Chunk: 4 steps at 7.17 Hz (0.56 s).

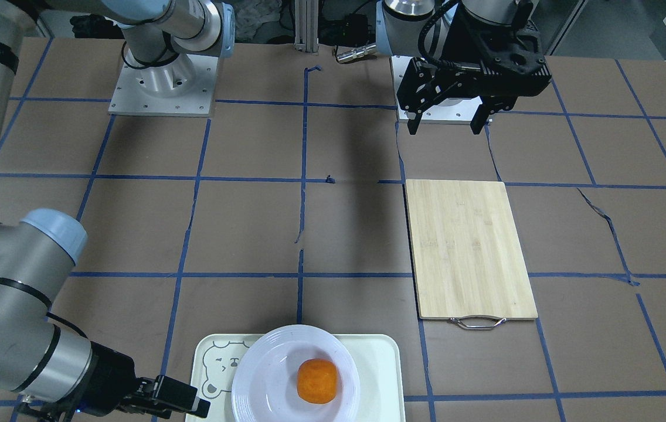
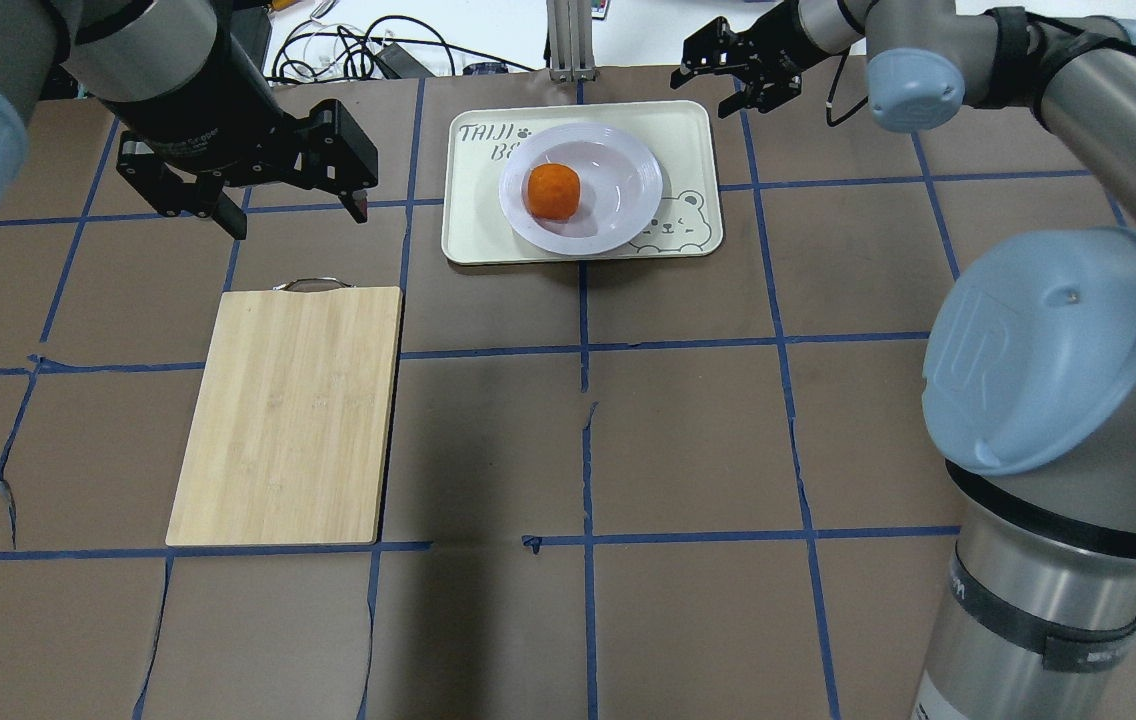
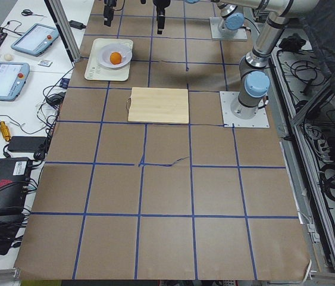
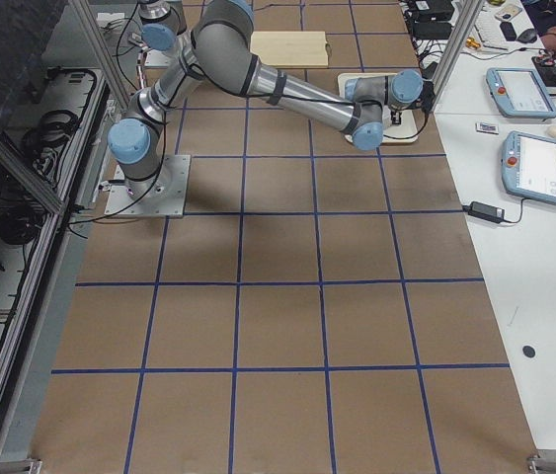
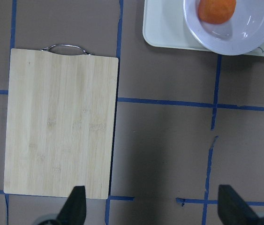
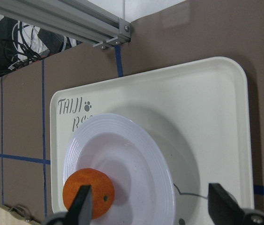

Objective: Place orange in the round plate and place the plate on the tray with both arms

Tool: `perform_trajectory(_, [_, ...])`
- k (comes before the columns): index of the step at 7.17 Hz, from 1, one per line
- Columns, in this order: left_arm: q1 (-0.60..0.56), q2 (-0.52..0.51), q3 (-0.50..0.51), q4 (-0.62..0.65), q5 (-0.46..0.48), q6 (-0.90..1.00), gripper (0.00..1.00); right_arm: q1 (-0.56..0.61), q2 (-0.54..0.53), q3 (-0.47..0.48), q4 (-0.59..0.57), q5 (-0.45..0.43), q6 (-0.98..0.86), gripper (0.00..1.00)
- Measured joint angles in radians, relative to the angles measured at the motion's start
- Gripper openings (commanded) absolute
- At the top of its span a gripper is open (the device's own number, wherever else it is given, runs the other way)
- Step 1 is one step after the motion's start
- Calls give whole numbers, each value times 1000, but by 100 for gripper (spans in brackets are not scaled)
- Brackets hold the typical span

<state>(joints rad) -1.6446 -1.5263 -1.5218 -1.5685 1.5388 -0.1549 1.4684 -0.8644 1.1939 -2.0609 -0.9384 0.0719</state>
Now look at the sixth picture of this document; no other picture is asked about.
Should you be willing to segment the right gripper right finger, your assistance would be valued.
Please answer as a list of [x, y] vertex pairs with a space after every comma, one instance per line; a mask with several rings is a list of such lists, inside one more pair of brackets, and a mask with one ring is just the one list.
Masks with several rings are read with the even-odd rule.
[[250, 225], [251, 219], [219, 183], [209, 183], [208, 213], [215, 225]]

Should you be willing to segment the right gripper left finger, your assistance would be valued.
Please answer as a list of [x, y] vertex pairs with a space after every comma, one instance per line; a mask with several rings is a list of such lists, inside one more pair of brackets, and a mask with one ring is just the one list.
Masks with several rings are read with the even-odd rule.
[[64, 225], [89, 225], [92, 220], [92, 187], [81, 186], [66, 213]]

